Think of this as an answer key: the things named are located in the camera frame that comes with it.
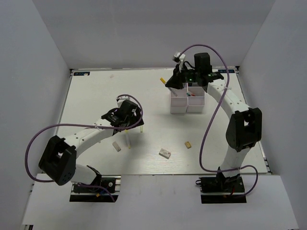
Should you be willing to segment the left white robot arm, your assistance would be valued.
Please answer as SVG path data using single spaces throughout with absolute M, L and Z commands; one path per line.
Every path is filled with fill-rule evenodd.
M 96 143 L 143 124 L 141 107 L 124 100 L 119 108 L 109 110 L 93 125 L 70 136 L 53 136 L 38 166 L 57 185 L 71 181 L 84 184 L 90 191 L 97 191 L 101 187 L 101 174 L 89 165 L 77 164 L 77 158 Z

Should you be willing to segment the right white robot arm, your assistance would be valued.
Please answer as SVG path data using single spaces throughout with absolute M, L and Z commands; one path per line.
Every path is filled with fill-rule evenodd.
M 176 67 L 166 87 L 181 90 L 186 84 L 195 83 L 220 104 L 229 118 L 225 134 L 228 149 L 218 168 L 222 176 L 216 179 L 217 187 L 228 191 L 240 174 L 245 156 L 261 140 L 262 112 L 259 108 L 251 108 L 231 91 L 223 75 L 212 70 L 208 53 L 195 54 L 195 66 L 190 68 L 185 66 L 184 54 L 175 53 L 173 60 Z

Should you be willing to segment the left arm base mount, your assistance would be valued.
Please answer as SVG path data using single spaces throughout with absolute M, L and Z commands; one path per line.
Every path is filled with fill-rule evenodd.
M 70 202 L 114 203 L 120 192 L 121 176 L 102 176 L 93 187 L 73 183 Z

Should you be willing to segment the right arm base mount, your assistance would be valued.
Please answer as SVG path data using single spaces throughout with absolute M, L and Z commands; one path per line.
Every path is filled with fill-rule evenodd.
M 200 177 L 195 184 L 200 187 L 202 204 L 243 204 L 247 202 L 240 174 L 226 179 L 220 172 L 216 176 Z

